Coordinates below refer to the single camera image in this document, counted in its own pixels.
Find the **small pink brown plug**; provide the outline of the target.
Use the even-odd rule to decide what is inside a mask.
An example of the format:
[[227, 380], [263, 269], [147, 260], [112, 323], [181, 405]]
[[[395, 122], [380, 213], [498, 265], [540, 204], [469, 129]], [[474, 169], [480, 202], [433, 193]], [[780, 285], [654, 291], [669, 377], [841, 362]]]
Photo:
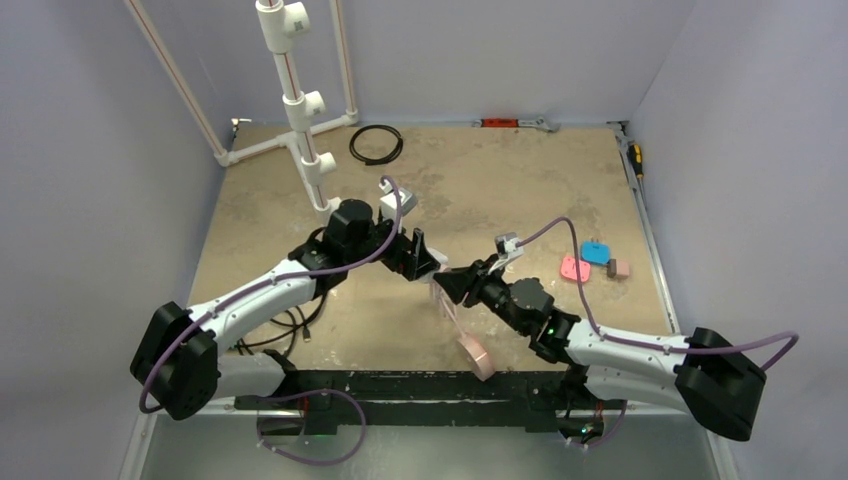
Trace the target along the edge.
[[632, 269], [627, 261], [612, 258], [607, 263], [606, 273], [608, 278], [623, 280], [631, 276]]

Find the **blue plug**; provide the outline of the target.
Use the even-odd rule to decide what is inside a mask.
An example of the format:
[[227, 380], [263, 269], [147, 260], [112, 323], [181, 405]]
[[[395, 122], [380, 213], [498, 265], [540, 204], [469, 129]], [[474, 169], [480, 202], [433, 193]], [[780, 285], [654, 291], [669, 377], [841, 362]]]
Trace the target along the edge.
[[580, 258], [591, 265], [605, 266], [612, 259], [610, 247], [598, 241], [584, 241], [580, 246]]

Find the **white cube socket adapter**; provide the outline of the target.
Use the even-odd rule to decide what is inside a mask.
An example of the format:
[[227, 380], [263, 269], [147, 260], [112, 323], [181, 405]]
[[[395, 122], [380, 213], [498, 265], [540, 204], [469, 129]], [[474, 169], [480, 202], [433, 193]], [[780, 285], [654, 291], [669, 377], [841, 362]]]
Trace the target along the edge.
[[433, 258], [433, 260], [439, 265], [439, 269], [446, 267], [449, 265], [448, 257], [435, 248], [428, 247], [428, 254]]

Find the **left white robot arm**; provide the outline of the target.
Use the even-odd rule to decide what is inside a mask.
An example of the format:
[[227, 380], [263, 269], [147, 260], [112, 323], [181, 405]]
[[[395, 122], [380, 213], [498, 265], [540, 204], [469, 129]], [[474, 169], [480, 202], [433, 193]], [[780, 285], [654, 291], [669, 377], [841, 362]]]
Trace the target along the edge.
[[274, 351], [230, 356], [227, 351], [273, 317], [317, 299], [343, 282], [350, 270], [380, 262], [408, 281], [431, 280], [447, 258], [425, 245], [414, 229], [405, 236], [393, 219], [392, 199], [381, 212], [366, 202], [343, 201], [327, 225], [264, 275], [205, 303], [160, 306], [131, 361], [130, 372], [172, 419], [183, 420], [209, 401], [261, 397], [284, 409], [297, 399], [293, 365]]

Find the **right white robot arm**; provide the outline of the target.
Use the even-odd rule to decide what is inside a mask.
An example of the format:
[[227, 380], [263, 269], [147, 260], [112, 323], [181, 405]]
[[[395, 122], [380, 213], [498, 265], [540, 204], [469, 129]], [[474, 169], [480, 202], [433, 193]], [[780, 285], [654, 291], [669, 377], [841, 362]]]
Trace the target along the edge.
[[752, 437], [767, 375], [713, 330], [651, 336], [593, 325], [556, 307], [539, 279], [507, 282], [482, 261], [433, 279], [453, 304], [486, 307], [528, 338], [536, 356], [567, 365], [561, 392], [573, 406], [592, 400], [654, 404], [687, 413], [721, 437]]

